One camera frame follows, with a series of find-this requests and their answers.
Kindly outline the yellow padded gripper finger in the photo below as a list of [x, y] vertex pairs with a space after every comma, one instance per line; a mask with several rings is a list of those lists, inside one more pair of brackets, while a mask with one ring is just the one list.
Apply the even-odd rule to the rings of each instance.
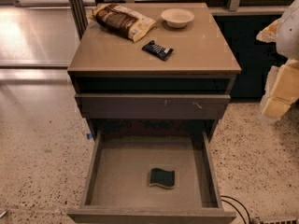
[[261, 115], [281, 119], [299, 99], [299, 61], [289, 59], [280, 67], [272, 66], [264, 90]]
[[256, 39], [265, 43], [271, 43], [276, 41], [278, 24], [280, 19], [277, 19], [270, 23], [267, 27], [263, 28], [257, 35]]

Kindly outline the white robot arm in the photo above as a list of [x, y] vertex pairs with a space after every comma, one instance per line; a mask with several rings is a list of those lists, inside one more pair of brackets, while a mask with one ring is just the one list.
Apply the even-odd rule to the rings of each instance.
[[287, 58], [280, 67], [270, 68], [260, 102], [261, 119], [275, 122], [299, 100], [299, 0], [294, 0], [279, 19], [257, 34], [256, 39], [275, 42], [277, 53]]

